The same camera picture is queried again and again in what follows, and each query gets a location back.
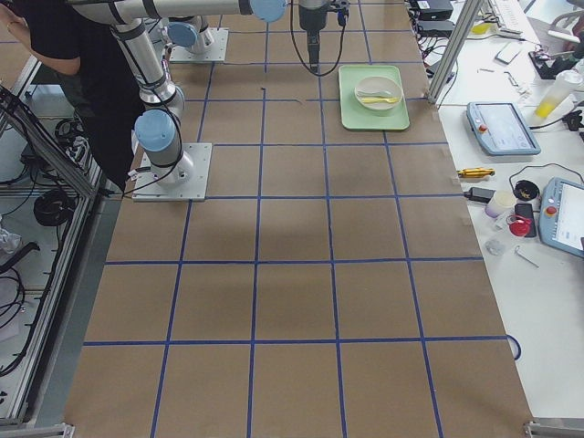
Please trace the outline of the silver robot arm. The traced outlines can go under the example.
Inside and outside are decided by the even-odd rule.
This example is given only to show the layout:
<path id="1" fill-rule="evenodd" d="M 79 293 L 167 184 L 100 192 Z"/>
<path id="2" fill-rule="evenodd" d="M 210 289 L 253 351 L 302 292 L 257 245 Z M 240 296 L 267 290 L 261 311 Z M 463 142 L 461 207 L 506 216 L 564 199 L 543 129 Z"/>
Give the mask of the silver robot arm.
<path id="1" fill-rule="evenodd" d="M 134 133 L 150 160 L 154 181 L 167 187 L 184 183 L 193 163 L 185 155 L 180 129 L 183 93 L 163 66 L 142 20 L 114 25 L 111 32 L 138 83 L 145 106 L 134 122 Z"/>
<path id="2" fill-rule="evenodd" d="M 215 1 L 215 0 L 158 0 L 158 1 L 70 1 L 69 4 L 84 17 L 101 24 L 128 25 L 139 18 L 170 18 L 212 15 L 253 15 L 265 22 L 275 22 L 292 8 L 290 1 Z M 326 26 L 330 1 L 299 1 L 300 27 L 307 33 L 308 65 L 318 70 L 319 33 Z"/>

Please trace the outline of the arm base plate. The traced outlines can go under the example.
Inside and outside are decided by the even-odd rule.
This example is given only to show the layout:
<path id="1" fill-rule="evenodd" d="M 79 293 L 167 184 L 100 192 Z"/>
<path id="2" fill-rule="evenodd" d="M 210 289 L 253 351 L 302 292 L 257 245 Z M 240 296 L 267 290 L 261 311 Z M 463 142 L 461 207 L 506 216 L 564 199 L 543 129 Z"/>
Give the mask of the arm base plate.
<path id="1" fill-rule="evenodd" d="M 200 64 L 224 62 L 229 36 L 227 28 L 207 27 L 199 32 L 194 26 L 182 23 L 168 26 L 171 42 L 170 62 Z"/>
<path id="2" fill-rule="evenodd" d="M 213 145 L 211 143 L 183 143 L 180 160 L 175 167 L 157 166 L 157 152 L 144 150 L 140 172 L 131 197 L 135 202 L 171 202 L 205 199 Z"/>

